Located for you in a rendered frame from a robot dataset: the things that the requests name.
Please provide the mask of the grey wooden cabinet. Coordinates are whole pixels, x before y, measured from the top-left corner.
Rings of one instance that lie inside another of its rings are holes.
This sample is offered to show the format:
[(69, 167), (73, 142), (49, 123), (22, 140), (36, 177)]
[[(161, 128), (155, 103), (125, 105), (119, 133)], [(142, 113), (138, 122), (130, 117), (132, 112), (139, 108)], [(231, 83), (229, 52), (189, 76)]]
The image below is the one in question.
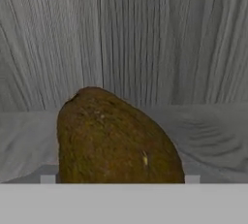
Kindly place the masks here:
[(0, 183), (57, 165), (57, 113), (84, 86), (248, 182), (248, 0), (0, 0)]

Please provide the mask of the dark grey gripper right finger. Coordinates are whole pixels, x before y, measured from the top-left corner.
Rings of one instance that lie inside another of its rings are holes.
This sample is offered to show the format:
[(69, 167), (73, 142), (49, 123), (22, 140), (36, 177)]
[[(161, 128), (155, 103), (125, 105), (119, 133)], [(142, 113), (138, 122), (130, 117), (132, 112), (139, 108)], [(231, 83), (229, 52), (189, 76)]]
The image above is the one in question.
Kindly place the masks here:
[(225, 173), (194, 161), (183, 161), (182, 165), (186, 183), (239, 183), (239, 180), (229, 178)]

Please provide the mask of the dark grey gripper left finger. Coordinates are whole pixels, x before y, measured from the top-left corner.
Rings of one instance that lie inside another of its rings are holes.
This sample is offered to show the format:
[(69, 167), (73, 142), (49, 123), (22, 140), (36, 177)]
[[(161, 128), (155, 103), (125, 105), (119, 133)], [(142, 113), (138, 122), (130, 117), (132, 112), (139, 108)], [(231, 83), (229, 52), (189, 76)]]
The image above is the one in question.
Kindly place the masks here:
[(9, 180), (9, 183), (56, 183), (58, 176), (57, 165), (43, 165), (27, 176), (17, 177)]

